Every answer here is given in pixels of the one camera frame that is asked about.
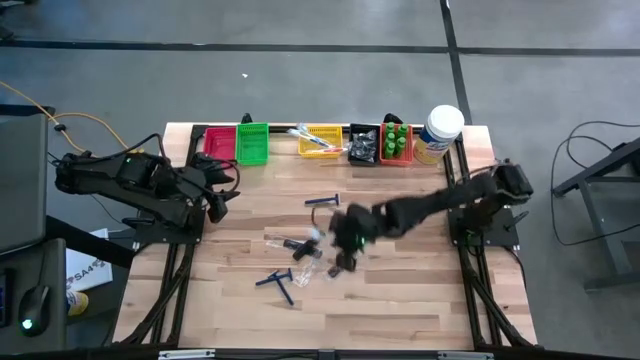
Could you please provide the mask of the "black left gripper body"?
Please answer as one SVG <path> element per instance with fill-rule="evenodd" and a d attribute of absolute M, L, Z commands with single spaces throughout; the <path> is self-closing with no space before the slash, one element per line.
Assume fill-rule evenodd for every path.
<path fill-rule="evenodd" d="M 191 167 L 179 167 L 175 170 L 175 187 L 178 194 L 175 204 L 190 208 L 213 208 L 218 205 L 219 197 L 205 185 L 204 173 Z"/>

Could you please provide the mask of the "bare black comb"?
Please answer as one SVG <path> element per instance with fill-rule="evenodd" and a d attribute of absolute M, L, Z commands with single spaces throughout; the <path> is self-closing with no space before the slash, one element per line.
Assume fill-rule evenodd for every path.
<path fill-rule="evenodd" d="M 323 252 L 318 248 L 318 244 L 319 242 L 313 239 L 307 240 L 304 243 L 297 243 L 292 255 L 293 259 L 299 261 L 305 256 L 320 259 Z"/>

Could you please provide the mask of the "blue white toothbrush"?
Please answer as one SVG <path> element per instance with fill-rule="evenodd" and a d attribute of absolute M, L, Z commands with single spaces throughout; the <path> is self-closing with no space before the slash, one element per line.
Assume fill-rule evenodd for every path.
<path fill-rule="evenodd" d="M 317 137 L 315 135 L 312 135 L 312 134 L 310 134 L 308 132 L 301 132 L 300 136 L 302 138 L 306 139 L 307 141 L 309 141 L 311 143 L 314 143 L 316 145 L 320 145 L 320 146 L 322 146 L 324 148 L 334 148 L 334 145 L 332 145 L 328 141 L 326 141 L 326 140 L 324 140 L 322 138 L 319 138 L 319 137 Z"/>

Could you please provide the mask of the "red plastic basket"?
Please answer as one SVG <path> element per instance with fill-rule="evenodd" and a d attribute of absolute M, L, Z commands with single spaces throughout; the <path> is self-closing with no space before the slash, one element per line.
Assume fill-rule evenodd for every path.
<path fill-rule="evenodd" d="M 214 159 L 236 159 L 236 127 L 209 127 L 204 133 L 203 151 Z"/>

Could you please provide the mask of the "orange plastic basket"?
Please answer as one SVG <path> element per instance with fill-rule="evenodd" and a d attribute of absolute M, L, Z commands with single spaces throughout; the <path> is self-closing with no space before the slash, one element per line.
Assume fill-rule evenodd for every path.
<path fill-rule="evenodd" d="M 383 123 L 380 125 L 380 135 L 379 135 L 379 149 L 378 154 L 380 158 L 380 164 L 383 166 L 409 166 L 413 162 L 413 128 L 411 125 L 406 124 L 407 134 L 406 134 L 406 146 L 402 153 L 397 157 L 387 158 L 385 156 L 385 143 L 386 143 L 386 135 L 387 135 L 387 126 L 388 123 Z"/>

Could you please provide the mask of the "yellow plastic basket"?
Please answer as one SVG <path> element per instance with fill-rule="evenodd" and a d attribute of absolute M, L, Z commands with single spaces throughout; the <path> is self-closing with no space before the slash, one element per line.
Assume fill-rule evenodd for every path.
<path fill-rule="evenodd" d="M 343 145 L 343 134 L 342 127 L 336 125 L 308 125 L 309 131 L 319 137 L 322 138 L 334 147 L 344 147 Z M 316 153 L 315 150 L 322 149 L 324 147 L 320 145 L 316 145 L 304 139 L 299 139 L 298 141 L 298 153 L 303 158 L 308 159 L 335 159 L 338 158 L 341 154 L 320 154 Z"/>

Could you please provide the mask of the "white printed paper sheet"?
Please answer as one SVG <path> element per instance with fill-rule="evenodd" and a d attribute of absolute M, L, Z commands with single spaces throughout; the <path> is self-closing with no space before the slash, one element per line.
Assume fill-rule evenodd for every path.
<path fill-rule="evenodd" d="M 96 257 L 66 249 L 66 289 L 83 292 L 113 281 L 112 265 Z"/>

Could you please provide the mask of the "black side desk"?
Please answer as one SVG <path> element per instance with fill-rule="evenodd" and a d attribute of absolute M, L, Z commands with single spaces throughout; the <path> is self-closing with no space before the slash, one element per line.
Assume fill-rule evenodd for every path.
<path fill-rule="evenodd" d="M 0 256 L 0 355 L 58 351 L 66 347 L 65 242 L 49 240 Z M 48 320 L 36 336 L 22 331 L 19 305 L 34 287 L 47 287 L 41 306 Z"/>

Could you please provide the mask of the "yellow wipes canister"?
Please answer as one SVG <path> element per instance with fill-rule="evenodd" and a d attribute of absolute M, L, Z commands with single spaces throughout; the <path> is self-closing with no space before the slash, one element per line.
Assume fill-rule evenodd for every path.
<path fill-rule="evenodd" d="M 89 306 L 89 297 L 83 292 L 66 292 L 66 310 L 69 317 L 82 315 Z"/>

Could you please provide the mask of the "grey laptop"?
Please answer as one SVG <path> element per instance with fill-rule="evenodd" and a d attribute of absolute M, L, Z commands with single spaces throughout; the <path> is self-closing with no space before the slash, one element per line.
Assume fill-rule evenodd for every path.
<path fill-rule="evenodd" d="M 38 116 L 0 116 L 0 254 L 44 237 L 47 124 Z"/>

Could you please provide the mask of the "black metal stand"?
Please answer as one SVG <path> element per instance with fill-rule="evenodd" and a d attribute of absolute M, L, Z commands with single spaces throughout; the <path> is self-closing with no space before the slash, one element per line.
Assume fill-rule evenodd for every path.
<path fill-rule="evenodd" d="M 640 137 L 615 147 L 608 155 L 556 185 L 552 199 L 579 192 L 594 236 L 574 245 L 597 243 L 604 252 L 609 274 L 584 283 L 584 290 L 640 284 L 640 264 L 628 247 L 640 246 Z"/>

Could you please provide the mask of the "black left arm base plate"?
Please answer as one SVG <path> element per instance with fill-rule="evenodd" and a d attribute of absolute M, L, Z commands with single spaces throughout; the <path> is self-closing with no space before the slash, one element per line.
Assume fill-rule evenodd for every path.
<path fill-rule="evenodd" d="M 136 217 L 123 218 L 122 222 L 135 231 L 134 240 L 139 243 L 195 245 L 202 240 L 205 216 L 203 209 L 196 208 L 181 228 L 164 225 L 144 211 Z"/>

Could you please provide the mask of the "black aluminium table frame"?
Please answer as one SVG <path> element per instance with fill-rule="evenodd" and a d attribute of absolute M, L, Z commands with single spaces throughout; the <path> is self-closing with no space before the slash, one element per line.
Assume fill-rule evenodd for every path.
<path fill-rule="evenodd" d="M 327 277 L 334 252 L 306 287 L 256 286 L 275 271 L 299 272 L 274 236 L 305 239 L 330 212 L 304 201 L 338 193 L 371 205 L 446 184 L 442 165 L 357 167 L 345 158 L 306 159 L 282 125 L 270 129 L 269 159 L 241 171 L 240 195 L 226 217 L 206 225 L 196 247 L 178 343 L 183 348 L 468 349 L 465 292 L 447 218 L 428 218 L 399 240 L 367 247 L 352 273 Z"/>

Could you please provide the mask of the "silver edge bracket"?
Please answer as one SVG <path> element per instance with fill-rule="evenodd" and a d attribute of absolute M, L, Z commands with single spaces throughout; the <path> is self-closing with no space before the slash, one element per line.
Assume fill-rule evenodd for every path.
<path fill-rule="evenodd" d="M 472 351 L 439 351 L 437 360 L 495 360 L 492 353 Z"/>
<path fill-rule="evenodd" d="M 215 349 L 176 349 L 160 351 L 157 360 L 209 360 L 215 358 Z"/>

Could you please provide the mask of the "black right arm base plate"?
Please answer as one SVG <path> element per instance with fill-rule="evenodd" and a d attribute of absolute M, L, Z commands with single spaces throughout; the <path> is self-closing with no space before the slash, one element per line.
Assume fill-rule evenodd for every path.
<path fill-rule="evenodd" d="M 516 217 L 509 208 L 502 208 L 489 220 L 477 225 L 464 208 L 447 212 L 451 243 L 454 246 L 513 247 L 519 244 Z"/>

